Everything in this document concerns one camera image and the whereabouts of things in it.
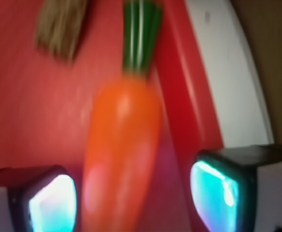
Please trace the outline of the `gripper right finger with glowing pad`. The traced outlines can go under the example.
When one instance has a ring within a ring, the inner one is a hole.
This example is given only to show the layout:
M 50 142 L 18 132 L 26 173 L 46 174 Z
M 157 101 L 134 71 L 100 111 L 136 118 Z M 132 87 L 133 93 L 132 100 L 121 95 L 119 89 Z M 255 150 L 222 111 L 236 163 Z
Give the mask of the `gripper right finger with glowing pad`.
M 190 188 L 208 232 L 282 232 L 282 145 L 201 150 Z

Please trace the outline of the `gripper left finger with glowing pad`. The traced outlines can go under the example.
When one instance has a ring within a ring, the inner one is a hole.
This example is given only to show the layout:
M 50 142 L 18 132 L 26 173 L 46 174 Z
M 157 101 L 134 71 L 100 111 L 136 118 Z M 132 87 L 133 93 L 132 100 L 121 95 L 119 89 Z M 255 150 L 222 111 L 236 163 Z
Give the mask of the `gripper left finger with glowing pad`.
M 58 165 L 0 169 L 0 232 L 72 232 L 73 178 Z

